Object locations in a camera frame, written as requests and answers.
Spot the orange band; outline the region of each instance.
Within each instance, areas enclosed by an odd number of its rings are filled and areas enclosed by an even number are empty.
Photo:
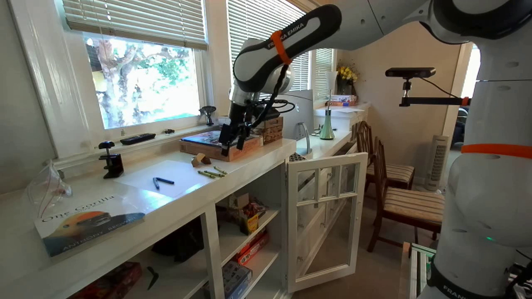
[[[274,33],[271,34],[270,39],[273,41],[273,44],[275,45],[275,48],[277,49],[277,54],[281,56],[281,60],[284,64],[291,64],[292,59],[286,55],[285,47],[282,45],[281,41],[281,30],[277,30]]]
[[[532,146],[514,144],[469,144],[462,146],[462,154],[495,154],[532,159]]]

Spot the tree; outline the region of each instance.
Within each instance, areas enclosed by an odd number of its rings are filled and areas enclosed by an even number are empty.
[[[146,73],[157,70],[160,76],[151,84],[156,93],[164,88],[157,81],[175,86],[188,79],[187,60],[191,51],[186,48],[100,39],[94,43],[94,50],[97,55],[89,54],[91,65],[95,63],[93,56],[97,56],[106,85],[105,91],[99,92],[100,106],[107,118],[106,128],[142,123],[152,113],[139,108],[138,101],[145,90],[137,80],[131,79],[136,70],[144,69]]]

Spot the small wooden piece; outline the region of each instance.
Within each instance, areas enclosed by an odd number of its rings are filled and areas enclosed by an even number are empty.
[[[200,162],[205,158],[205,154],[198,153],[191,161],[193,167],[198,167]]]
[[[205,156],[205,157],[203,157],[203,159],[201,159],[201,162],[203,164],[211,164],[211,158]]]

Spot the wall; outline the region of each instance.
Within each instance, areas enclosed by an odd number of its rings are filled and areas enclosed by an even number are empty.
[[[340,59],[351,60],[361,73],[355,83],[361,101],[371,103],[368,122],[373,136],[385,145],[386,162],[413,165],[416,177],[424,177],[433,135],[441,135],[446,106],[399,107],[401,78],[387,78],[392,67],[435,67],[430,78],[444,90],[451,90],[459,45],[437,41],[418,23],[409,23],[386,37],[355,51],[341,51]],[[445,96],[432,85],[414,79],[410,96]]]
[[[0,194],[24,188],[55,157],[7,0],[0,0]]]

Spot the franka emika robot arm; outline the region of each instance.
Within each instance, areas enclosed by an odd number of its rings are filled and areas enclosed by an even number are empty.
[[[516,248],[532,246],[532,1],[337,2],[309,12],[277,37],[244,44],[234,64],[231,124],[220,134],[223,151],[236,138],[242,148],[251,128],[278,116],[273,100],[292,85],[286,63],[304,52],[357,49],[414,21],[443,43],[474,42],[481,52],[475,100],[462,155],[450,170],[437,254],[420,298],[507,297]],[[258,101],[258,92],[271,93],[271,100]],[[530,270],[532,263],[524,273]]]

